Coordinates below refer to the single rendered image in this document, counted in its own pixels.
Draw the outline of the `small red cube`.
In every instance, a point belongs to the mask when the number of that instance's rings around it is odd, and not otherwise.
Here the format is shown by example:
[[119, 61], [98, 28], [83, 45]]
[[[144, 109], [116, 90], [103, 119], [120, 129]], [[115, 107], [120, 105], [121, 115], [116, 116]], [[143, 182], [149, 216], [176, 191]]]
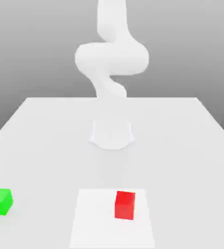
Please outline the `small red cube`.
[[134, 219], [135, 192], [117, 191], [114, 217], [119, 219]]

